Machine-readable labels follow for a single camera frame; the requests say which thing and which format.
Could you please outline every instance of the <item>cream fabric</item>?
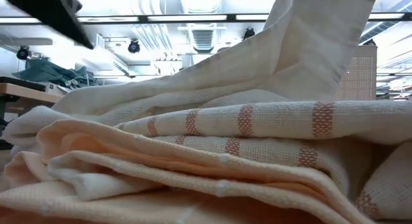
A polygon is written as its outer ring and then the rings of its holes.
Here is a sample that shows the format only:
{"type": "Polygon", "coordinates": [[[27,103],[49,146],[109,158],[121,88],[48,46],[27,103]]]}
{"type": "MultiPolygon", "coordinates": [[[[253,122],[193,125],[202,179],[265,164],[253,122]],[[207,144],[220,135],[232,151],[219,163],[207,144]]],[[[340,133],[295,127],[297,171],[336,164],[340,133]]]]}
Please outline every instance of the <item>cream fabric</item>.
{"type": "Polygon", "coordinates": [[[374,1],[277,0],[263,32],[176,75],[19,117],[0,222],[412,219],[412,104],[305,102],[333,93],[374,1]]]}

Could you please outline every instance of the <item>green fabric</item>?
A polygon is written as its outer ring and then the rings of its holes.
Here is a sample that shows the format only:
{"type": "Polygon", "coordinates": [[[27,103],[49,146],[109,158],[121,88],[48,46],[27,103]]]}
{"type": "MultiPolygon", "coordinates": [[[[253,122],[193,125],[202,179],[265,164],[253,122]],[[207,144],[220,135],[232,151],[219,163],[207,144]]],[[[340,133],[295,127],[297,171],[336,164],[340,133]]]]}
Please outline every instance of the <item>green fabric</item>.
{"type": "Polygon", "coordinates": [[[88,85],[96,86],[96,79],[86,71],[86,67],[79,70],[67,70],[47,60],[27,60],[26,69],[13,76],[32,82],[51,82],[60,86],[75,89],[88,85]]]}

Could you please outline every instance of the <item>ceiling light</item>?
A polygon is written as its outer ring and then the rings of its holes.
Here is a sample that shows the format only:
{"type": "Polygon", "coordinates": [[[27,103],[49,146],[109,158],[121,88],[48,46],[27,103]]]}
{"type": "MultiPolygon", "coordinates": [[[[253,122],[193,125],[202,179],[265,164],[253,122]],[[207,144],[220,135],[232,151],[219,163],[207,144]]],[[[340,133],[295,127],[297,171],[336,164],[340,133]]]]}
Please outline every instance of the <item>ceiling light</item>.
{"type": "Polygon", "coordinates": [[[157,15],[149,16],[147,19],[149,21],[160,21],[160,22],[170,22],[170,21],[224,21],[226,20],[226,15],[157,15]]]}
{"type": "Polygon", "coordinates": [[[398,14],[398,13],[392,13],[392,14],[370,14],[369,19],[400,19],[404,16],[405,14],[398,14]]]}
{"type": "Polygon", "coordinates": [[[214,31],[214,30],[226,30],[226,27],[223,27],[223,26],[204,27],[204,26],[199,26],[199,25],[198,26],[191,26],[191,27],[179,26],[178,30],[179,31],[188,31],[188,30],[211,30],[211,31],[214,31]]]}
{"type": "Polygon", "coordinates": [[[79,21],[84,23],[137,22],[139,18],[135,16],[79,17],[79,21]]]}
{"type": "Polygon", "coordinates": [[[130,79],[130,77],[125,75],[94,75],[95,79],[130,79]]]}
{"type": "Polygon", "coordinates": [[[236,19],[238,21],[266,21],[268,19],[269,15],[261,15],[261,14],[255,14],[255,15],[236,15],[236,19]]]}
{"type": "Polygon", "coordinates": [[[40,24],[40,21],[32,17],[8,17],[8,18],[0,18],[0,23],[40,24]]]}

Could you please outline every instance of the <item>handwoven textile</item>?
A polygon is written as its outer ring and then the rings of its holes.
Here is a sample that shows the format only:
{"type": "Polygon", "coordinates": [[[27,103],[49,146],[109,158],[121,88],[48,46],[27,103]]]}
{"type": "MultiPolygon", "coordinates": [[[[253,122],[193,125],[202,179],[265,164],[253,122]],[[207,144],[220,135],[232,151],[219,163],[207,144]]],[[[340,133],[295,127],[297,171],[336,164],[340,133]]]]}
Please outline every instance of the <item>handwoven textile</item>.
{"type": "Polygon", "coordinates": [[[412,103],[329,98],[375,0],[276,0],[257,35],[170,77],[11,122],[0,221],[412,219],[412,103]]]}

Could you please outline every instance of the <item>ceiling duct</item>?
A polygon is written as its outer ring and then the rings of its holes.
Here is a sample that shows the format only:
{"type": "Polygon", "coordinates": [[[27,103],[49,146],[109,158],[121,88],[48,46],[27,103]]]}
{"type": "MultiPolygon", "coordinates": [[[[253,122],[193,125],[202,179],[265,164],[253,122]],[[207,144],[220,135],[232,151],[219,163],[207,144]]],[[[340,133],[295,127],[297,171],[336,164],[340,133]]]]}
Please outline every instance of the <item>ceiling duct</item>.
{"type": "MultiPolygon", "coordinates": [[[[186,14],[220,13],[223,0],[180,0],[186,14]]],[[[189,40],[198,53],[210,53],[217,41],[217,24],[187,24],[189,40]]]]}
{"type": "MultiPolygon", "coordinates": [[[[135,15],[162,15],[160,0],[130,0],[131,9],[135,15]]],[[[173,56],[173,48],[165,24],[133,25],[138,40],[151,52],[155,58],[161,58],[164,53],[173,56]]]]}
{"type": "MultiPolygon", "coordinates": [[[[401,0],[397,5],[395,5],[391,10],[398,12],[412,12],[412,3],[411,0],[401,0]]],[[[360,37],[359,42],[364,43],[374,36],[382,33],[383,31],[391,28],[396,25],[398,21],[385,21],[377,24],[375,27],[371,28],[365,34],[360,37]]]]}

